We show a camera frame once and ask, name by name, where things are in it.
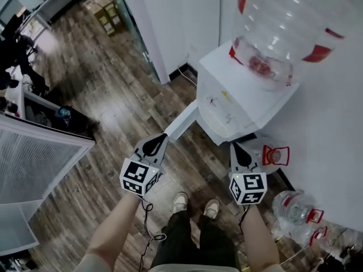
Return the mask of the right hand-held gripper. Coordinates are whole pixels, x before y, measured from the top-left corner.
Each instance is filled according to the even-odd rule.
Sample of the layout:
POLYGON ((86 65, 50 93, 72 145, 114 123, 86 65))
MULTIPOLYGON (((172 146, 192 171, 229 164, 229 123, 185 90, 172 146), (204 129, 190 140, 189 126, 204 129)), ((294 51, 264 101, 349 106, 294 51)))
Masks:
POLYGON ((230 145, 231 171, 229 172, 229 191, 235 203, 241 205, 257 205, 264 198, 267 190, 267 175, 253 171, 258 167, 254 152, 241 143, 230 145))

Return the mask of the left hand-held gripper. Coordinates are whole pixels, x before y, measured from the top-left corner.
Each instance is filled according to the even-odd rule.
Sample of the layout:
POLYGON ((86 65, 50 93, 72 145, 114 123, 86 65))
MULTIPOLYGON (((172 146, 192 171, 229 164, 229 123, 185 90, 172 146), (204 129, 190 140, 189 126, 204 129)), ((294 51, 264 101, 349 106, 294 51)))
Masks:
POLYGON ((140 140, 120 172, 121 187, 137 196, 146 193, 159 181, 164 170, 161 162, 168 145, 167 134, 157 134, 140 140))

